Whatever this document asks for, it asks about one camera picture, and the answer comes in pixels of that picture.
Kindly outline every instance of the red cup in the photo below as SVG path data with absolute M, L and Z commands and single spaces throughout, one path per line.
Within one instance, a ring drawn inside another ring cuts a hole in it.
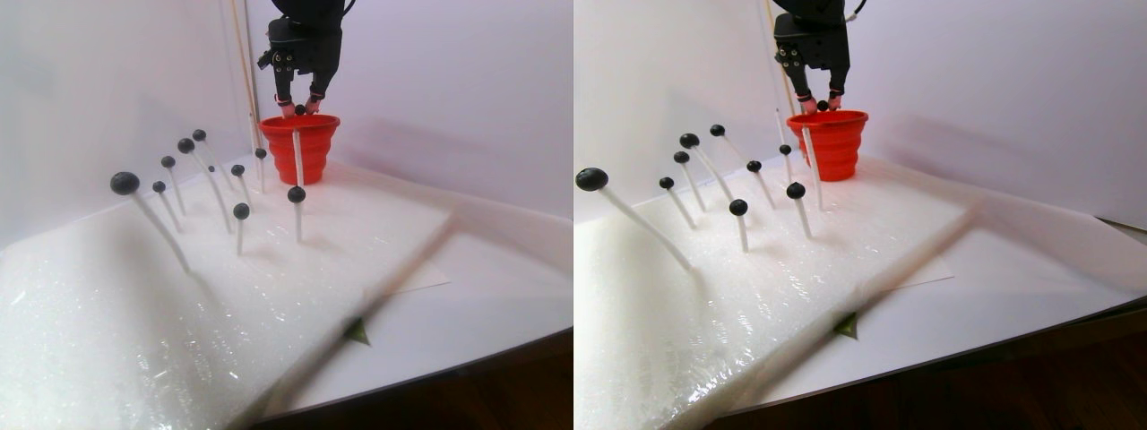
M 794 116 L 788 119 L 788 126 L 801 141 L 805 164 L 809 164 L 809 150 L 804 144 L 802 128 L 809 126 L 813 149 L 817 150 L 820 180 L 834 182 L 852 178 L 857 173 L 860 132 L 867 120 L 868 114 L 859 110 L 833 110 Z
M 271 155 L 275 157 L 279 180 L 287 185 L 298 185 L 295 183 L 295 130 L 298 130 L 299 150 L 303 153 L 303 185 L 322 179 L 327 154 L 330 153 L 330 136 L 335 135 L 338 124 L 338 117 L 319 114 L 290 118 L 271 117 L 259 122 L 259 130 L 267 136 Z

